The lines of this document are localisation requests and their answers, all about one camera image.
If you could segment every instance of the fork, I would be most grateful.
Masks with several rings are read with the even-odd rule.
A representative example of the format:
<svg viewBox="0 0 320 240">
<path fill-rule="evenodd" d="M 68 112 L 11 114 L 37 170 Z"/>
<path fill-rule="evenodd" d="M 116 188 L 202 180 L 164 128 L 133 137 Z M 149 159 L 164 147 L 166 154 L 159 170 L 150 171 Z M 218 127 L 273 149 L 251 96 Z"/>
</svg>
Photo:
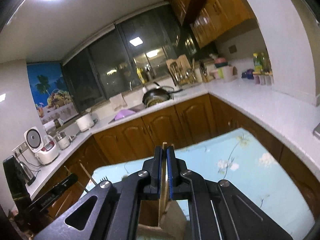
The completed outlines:
<svg viewBox="0 0 320 240">
<path fill-rule="evenodd" d="M 108 180 L 107 176 L 102 177 L 102 179 L 100 179 L 100 182 L 104 181 L 104 180 Z"/>
</svg>

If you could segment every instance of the poster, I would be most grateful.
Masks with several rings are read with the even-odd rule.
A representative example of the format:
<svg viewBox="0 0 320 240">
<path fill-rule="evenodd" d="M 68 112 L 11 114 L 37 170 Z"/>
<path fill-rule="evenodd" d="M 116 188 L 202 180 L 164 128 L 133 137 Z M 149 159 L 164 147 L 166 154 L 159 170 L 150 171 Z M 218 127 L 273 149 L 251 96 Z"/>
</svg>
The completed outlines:
<svg viewBox="0 0 320 240">
<path fill-rule="evenodd" d="M 78 115 L 57 62 L 27 65 L 30 89 L 42 124 Z"/>
</svg>

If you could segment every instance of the metal bolt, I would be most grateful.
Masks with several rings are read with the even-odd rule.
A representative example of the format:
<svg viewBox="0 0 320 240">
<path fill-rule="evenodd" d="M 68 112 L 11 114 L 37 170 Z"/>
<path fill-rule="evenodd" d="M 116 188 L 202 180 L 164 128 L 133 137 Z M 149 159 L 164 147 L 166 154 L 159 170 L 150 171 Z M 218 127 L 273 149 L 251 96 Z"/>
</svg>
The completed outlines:
<svg viewBox="0 0 320 240">
<path fill-rule="evenodd" d="M 190 176 L 192 174 L 192 171 L 191 170 L 185 170 L 185 171 L 182 171 L 181 173 L 184 176 Z"/>
<path fill-rule="evenodd" d="M 101 188 L 107 188 L 109 186 L 110 186 L 110 182 L 107 181 L 107 180 L 104 180 L 104 181 L 100 182 L 100 187 Z"/>
<path fill-rule="evenodd" d="M 226 179 L 222 179 L 220 180 L 220 186 L 222 187 L 229 187 L 230 186 L 230 182 Z"/>
<path fill-rule="evenodd" d="M 142 177 L 142 178 L 143 178 L 143 177 L 146 177 L 146 176 L 148 176 L 148 172 L 147 172 L 147 171 L 139 171 L 139 172 L 138 172 L 138 176 L 139 176 L 139 177 Z"/>
</svg>

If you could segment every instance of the light blue tablecloth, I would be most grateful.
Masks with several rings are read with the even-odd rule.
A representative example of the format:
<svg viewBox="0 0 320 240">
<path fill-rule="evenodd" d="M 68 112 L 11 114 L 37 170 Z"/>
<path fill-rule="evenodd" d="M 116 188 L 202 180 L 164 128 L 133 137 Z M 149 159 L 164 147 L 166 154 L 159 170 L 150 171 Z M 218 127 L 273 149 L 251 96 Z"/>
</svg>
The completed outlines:
<svg viewBox="0 0 320 240">
<path fill-rule="evenodd" d="M 303 239 L 312 228 L 315 221 L 300 191 L 272 155 L 246 130 L 234 130 L 176 150 L 175 154 L 186 161 L 188 169 L 207 180 L 231 181 L 294 240 Z M 141 170 L 146 159 L 100 167 L 92 177 L 100 182 L 106 176 L 116 183 L 122 176 Z M 86 188 L 93 187 L 90 181 Z M 179 205 L 189 219 L 187 201 L 179 201 Z"/>
</svg>

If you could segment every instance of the power socket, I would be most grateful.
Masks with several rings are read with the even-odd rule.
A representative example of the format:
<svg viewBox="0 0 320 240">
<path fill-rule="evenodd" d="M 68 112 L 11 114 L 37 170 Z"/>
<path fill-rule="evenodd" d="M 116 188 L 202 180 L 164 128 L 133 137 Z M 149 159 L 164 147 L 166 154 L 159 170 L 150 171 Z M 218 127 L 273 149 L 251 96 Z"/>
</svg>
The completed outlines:
<svg viewBox="0 0 320 240">
<path fill-rule="evenodd" d="M 12 150 L 13 156 L 16 156 L 16 153 L 17 153 L 17 157 L 19 157 L 21 153 L 23 153 L 27 149 L 28 149 L 27 143 L 23 142 L 19 146 L 17 146 L 14 150 Z"/>
</svg>

